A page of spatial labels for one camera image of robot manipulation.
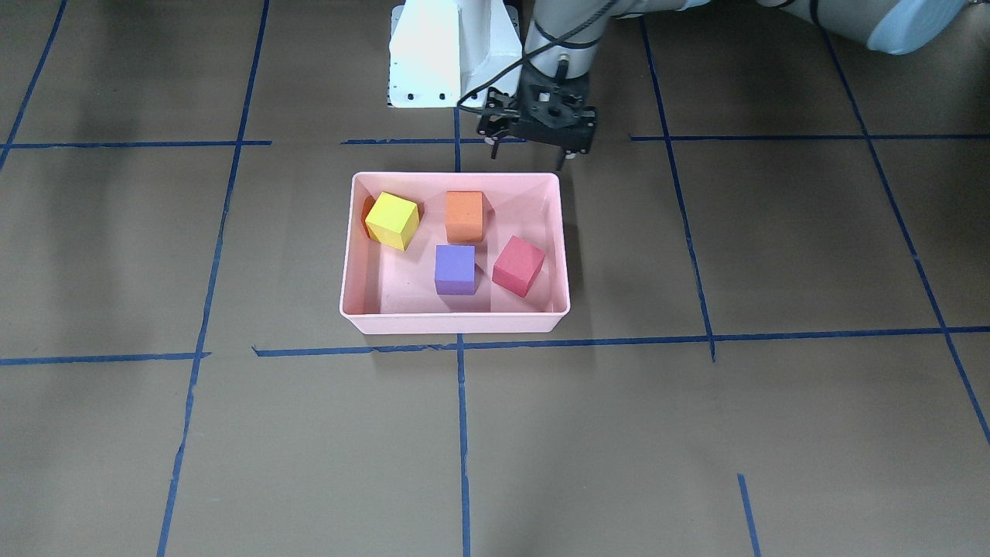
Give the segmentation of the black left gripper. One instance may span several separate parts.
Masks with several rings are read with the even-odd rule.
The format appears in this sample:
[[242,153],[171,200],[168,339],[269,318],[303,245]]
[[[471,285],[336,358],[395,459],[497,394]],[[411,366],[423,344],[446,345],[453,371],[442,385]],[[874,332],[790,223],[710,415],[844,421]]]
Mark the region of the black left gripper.
[[555,171],[561,172],[574,154],[591,151],[598,122],[589,93],[587,73],[558,79],[524,66],[514,95],[488,89],[475,131],[489,142],[491,161],[506,137],[555,145]]

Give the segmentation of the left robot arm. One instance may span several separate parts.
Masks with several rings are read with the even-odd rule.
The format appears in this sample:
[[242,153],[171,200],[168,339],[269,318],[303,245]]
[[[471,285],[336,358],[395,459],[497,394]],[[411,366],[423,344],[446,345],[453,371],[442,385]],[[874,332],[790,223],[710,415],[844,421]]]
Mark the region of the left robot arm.
[[[844,36],[866,49],[908,54],[933,41],[965,1],[760,1],[767,12],[809,22],[826,43]],[[456,108],[478,117],[476,131],[497,154],[502,142],[541,142],[558,148],[556,166],[586,155],[598,129],[589,103],[590,73],[609,21],[641,20],[659,12],[707,8],[706,1],[538,1],[523,52],[481,84],[470,86]]]

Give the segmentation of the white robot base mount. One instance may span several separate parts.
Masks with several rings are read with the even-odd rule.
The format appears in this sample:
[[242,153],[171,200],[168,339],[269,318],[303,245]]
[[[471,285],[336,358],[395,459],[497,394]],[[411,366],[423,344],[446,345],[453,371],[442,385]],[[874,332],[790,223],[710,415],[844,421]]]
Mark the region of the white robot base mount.
[[399,109],[480,108],[477,86],[522,56],[505,1],[405,1],[391,10],[387,101]]

